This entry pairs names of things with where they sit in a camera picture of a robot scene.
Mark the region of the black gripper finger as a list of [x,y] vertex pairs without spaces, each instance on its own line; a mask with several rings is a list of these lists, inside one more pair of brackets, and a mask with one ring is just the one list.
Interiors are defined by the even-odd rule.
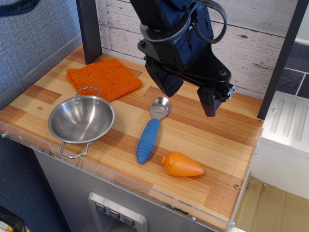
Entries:
[[229,86],[228,84],[202,85],[197,93],[206,116],[215,117],[221,104],[229,99]]
[[148,74],[168,97],[172,97],[183,85],[183,80],[169,73],[166,69],[161,69],[153,65],[145,64]]

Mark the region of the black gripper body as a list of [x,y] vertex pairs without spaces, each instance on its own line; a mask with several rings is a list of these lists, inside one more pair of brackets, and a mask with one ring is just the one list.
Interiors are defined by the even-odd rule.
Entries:
[[180,69],[172,69],[168,65],[162,64],[157,59],[152,57],[152,55],[155,54],[155,50],[145,40],[141,40],[138,43],[138,49],[142,52],[149,52],[149,54],[146,54],[144,57],[146,64],[160,67],[161,69],[166,69],[169,73],[182,79],[183,81],[187,81],[198,87],[209,84],[228,84],[229,99],[231,99],[232,95],[235,93],[235,87],[229,82],[231,79],[231,72],[213,54],[209,44],[206,45],[182,71]]

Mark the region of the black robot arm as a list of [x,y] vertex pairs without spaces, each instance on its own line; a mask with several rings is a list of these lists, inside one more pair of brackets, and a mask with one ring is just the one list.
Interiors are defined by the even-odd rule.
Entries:
[[198,87],[205,114],[214,117],[235,92],[231,72],[211,46],[225,35],[214,36],[209,9],[226,20],[224,9],[212,0],[133,0],[143,39],[138,49],[145,67],[161,91],[172,97],[184,82]]

